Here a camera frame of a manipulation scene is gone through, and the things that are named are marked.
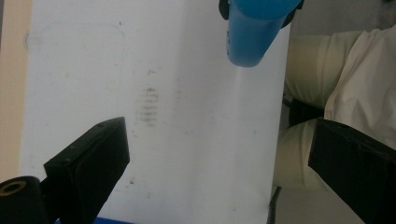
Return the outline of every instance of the white tabletop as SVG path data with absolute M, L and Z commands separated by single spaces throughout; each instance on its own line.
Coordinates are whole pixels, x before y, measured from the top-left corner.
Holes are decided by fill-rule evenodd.
M 213 0 L 35 0 L 21 175 L 124 116 L 131 163 L 100 216 L 262 224 L 271 197 L 289 28 L 254 68 L 226 56 Z

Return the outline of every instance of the blue plastic cup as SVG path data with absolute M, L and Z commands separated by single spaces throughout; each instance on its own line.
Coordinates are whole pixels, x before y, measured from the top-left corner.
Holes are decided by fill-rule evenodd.
M 230 0 L 227 53 L 238 66 L 253 67 L 271 46 L 301 0 Z

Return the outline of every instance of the table surface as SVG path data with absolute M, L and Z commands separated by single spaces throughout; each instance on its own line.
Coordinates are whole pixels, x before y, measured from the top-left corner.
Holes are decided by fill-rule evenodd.
M 35 0 L 20 175 L 124 116 L 131 163 L 100 217 L 264 223 L 289 27 L 254 68 L 226 55 L 212 0 Z

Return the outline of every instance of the blue cup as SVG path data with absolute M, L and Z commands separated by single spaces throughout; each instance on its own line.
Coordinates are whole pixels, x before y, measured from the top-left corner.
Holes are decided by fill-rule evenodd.
M 271 46 L 301 0 L 230 0 L 227 53 L 238 66 L 253 67 Z

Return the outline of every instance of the wooden edge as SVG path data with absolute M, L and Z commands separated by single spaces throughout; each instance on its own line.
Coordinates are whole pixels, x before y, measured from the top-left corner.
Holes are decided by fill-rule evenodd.
M 0 182 L 19 172 L 27 51 L 33 0 L 5 0 L 0 48 Z

